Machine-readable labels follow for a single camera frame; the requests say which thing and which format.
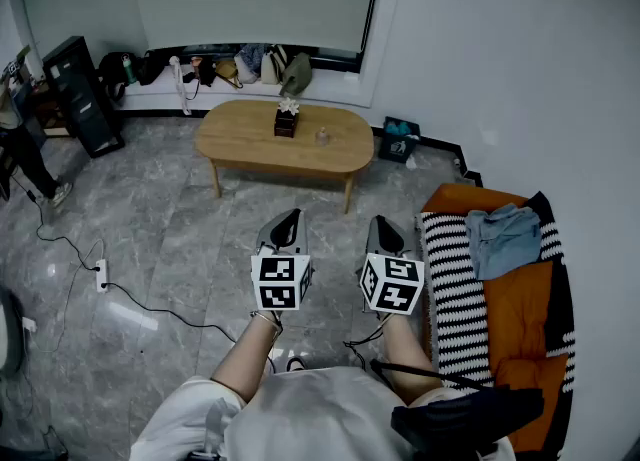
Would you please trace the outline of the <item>thin silver wrist band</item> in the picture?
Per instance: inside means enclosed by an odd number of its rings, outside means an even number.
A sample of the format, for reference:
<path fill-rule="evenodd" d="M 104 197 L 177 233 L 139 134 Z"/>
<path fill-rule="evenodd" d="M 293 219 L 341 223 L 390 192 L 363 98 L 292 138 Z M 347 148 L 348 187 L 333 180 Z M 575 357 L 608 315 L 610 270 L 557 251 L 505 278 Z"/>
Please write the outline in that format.
<path fill-rule="evenodd" d="M 276 331 L 276 335 L 279 336 L 282 331 L 283 331 L 283 325 L 279 319 L 279 316 L 277 314 L 274 314 L 272 311 L 270 310 L 254 310 L 250 312 L 250 317 L 251 318 L 256 318 L 259 317 L 262 320 L 268 322 L 271 324 L 271 326 L 275 329 Z"/>

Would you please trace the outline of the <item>black backpack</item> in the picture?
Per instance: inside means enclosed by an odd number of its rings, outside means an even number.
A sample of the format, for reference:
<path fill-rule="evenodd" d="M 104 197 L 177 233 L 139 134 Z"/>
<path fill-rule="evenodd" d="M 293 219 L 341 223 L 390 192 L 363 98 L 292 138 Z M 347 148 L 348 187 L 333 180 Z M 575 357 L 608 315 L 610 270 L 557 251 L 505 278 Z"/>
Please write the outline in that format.
<path fill-rule="evenodd" d="M 102 85 L 109 98 L 114 102 L 120 102 L 123 99 L 126 87 L 130 85 L 122 66 L 121 56 L 123 53 L 129 54 L 137 78 L 138 58 L 133 53 L 110 52 L 102 58 L 98 68 L 98 76 L 101 78 Z"/>

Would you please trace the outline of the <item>person's white shirt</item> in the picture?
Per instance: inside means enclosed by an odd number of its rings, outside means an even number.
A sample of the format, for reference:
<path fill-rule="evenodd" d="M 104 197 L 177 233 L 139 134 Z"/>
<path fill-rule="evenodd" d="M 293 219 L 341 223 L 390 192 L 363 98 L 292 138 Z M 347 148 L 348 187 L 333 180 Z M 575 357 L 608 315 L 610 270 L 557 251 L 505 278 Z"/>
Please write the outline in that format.
<path fill-rule="evenodd" d="M 194 376 L 157 409 L 129 461 L 186 461 L 210 450 L 222 461 L 413 461 L 391 426 L 402 400 L 356 367 L 267 377 L 250 401 Z"/>

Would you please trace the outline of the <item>person's left forearm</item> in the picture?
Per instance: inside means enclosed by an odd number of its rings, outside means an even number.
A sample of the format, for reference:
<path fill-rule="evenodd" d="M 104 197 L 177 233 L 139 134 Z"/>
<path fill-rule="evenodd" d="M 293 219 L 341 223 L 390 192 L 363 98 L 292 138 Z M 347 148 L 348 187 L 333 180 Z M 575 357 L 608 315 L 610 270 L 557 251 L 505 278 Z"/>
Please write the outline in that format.
<path fill-rule="evenodd" d="M 251 318 L 211 379 L 249 402 L 259 388 L 268 355 L 278 337 L 270 323 L 259 317 Z"/>

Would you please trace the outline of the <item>person's right forearm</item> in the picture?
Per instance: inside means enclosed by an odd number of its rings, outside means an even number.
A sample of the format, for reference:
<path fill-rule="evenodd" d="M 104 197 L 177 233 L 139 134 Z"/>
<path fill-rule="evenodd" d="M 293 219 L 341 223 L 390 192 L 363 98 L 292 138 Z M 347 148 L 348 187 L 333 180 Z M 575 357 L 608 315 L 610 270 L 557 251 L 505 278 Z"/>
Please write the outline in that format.
<path fill-rule="evenodd" d="M 389 314 L 382 325 L 385 357 L 391 364 L 432 371 L 430 359 L 421 347 L 411 325 L 404 315 Z M 412 404 L 427 392 L 440 388 L 441 380 L 434 377 L 403 372 L 391 372 L 395 393 Z"/>

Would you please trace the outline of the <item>wooden coffee table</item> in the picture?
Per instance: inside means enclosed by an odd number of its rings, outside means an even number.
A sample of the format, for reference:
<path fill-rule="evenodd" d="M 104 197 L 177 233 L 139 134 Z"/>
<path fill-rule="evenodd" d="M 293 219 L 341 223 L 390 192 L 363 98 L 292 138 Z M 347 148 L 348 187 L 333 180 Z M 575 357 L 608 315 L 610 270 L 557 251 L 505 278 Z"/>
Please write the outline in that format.
<path fill-rule="evenodd" d="M 215 195 L 221 195 L 218 168 L 262 171 L 342 181 L 348 210 L 354 177 L 374 154 L 370 125 L 349 110 L 304 104 L 295 136 L 277 137 L 276 109 L 274 101 L 232 100 L 206 114 L 195 148 L 210 161 Z M 326 146 L 315 142 L 321 127 L 330 136 Z"/>

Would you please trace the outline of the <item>dark wooden tissue box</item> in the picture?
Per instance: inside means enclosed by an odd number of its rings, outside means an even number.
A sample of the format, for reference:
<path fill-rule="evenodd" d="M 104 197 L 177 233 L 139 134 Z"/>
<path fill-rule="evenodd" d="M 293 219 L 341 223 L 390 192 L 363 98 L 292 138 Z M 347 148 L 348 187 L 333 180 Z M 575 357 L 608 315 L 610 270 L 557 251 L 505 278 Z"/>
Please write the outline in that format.
<path fill-rule="evenodd" d="M 282 111 L 278 109 L 274 120 L 274 135 L 277 137 L 293 138 L 299 119 L 298 112 Z"/>

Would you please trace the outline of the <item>grey white floor appliance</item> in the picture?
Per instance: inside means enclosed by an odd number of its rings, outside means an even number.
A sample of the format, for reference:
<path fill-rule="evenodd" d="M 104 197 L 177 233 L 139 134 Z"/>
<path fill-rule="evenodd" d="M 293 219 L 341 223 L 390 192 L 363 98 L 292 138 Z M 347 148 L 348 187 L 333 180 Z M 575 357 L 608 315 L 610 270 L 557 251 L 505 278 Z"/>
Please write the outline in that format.
<path fill-rule="evenodd" d="M 0 285 L 0 376 L 15 375 L 24 359 L 24 333 L 20 304 Z"/>

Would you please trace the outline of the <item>green shoulder bag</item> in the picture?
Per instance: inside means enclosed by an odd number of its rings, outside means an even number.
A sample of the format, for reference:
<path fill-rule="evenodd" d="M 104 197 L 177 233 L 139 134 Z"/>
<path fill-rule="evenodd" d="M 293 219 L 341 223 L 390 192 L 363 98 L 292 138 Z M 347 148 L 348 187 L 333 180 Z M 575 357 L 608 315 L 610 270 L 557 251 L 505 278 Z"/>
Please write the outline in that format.
<path fill-rule="evenodd" d="M 286 67 L 282 74 L 282 86 L 279 95 L 282 97 L 297 97 L 312 80 L 311 60 L 308 54 L 300 52 Z"/>

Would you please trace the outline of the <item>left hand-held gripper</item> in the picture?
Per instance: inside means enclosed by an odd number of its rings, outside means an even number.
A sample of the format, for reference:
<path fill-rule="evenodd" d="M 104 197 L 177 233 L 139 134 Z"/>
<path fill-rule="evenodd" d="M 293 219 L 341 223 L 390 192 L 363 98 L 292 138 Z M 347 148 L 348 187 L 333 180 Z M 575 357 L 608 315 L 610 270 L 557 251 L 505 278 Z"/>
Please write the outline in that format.
<path fill-rule="evenodd" d="M 304 212 L 291 209 L 267 222 L 258 233 L 256 252 L 251 256 L 251 279 L 257 308 L 299 310 L 313 274 L 311 257 L 300 254 L 308 252 Z"/>

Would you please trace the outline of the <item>orange sofa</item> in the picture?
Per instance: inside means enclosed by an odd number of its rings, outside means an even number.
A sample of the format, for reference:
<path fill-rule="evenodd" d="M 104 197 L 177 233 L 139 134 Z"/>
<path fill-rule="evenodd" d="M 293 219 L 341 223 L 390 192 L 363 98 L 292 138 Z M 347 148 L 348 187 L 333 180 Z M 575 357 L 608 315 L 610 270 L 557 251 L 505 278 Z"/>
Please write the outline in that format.
<path fill-rule="evenodd" d="M 509 436 L 518 461 L 560 461 L 570 418 L 573 394 L 560 395 L 568 356 L 549 357 L 546 350 L 552 272 L 552 262 L 537 259 L 499 278 L 481 281 L 487 306 L 489 370 L 494 382 L 487 385 L 475 381 L 485 386 L 543 392 L 541 417 Z M 425 340 L 440 371 L 432 347 L 429 295 L 424 305 Z"/>

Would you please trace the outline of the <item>black cabinet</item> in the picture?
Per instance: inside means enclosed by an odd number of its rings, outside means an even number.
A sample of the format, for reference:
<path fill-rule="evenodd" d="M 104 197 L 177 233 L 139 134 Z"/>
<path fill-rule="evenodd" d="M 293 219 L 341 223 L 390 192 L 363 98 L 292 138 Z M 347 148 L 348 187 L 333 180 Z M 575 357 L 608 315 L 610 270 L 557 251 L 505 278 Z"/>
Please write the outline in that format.
<path fill-rule="evenodd" d="M 43 70 L 71 135 L 91 158 L 125 146 L 109 99 L 82 36 L 71 36 L 43 59 Z"/>

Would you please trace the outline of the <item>yellow bag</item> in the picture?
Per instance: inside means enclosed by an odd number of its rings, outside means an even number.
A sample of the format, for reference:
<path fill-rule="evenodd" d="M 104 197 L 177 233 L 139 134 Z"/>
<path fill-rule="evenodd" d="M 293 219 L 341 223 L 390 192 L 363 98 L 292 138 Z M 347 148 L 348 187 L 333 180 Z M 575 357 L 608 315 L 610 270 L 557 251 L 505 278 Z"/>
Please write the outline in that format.
<path fill-rule="evenodd" d="M 214 71 L 217 77 L 231 85 L 233 88 L 243 88 L 243 83 L 239 79 L 238 68 L 234 60 L 222 60 L 215 62 Z"/>

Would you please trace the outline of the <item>dark handbag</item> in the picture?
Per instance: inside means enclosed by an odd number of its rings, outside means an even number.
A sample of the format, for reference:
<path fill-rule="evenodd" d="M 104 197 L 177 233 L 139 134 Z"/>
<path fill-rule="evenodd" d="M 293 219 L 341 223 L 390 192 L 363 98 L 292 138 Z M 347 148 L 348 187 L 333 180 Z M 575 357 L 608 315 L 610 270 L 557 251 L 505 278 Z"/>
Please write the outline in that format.
<path fill-rule="evenodd" d="M 152 84 L 167 66 L 166 57 L 159 50 L 148 50 L 137 59 L 137 79 L 141 86 Z"/>

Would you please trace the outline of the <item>patterned blue white bag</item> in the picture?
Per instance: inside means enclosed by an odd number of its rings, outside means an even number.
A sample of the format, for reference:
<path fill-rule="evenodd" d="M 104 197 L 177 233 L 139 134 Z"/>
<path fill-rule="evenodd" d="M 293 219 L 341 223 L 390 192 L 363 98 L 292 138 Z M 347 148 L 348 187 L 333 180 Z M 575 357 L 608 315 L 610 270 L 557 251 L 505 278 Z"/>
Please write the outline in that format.
<path fill-rule="evenodd" d="M 261 43 L 245 44 L 234 56 L 239 81 L 251 84 L 261 75 L 262 59 L 269 45 Z"/>

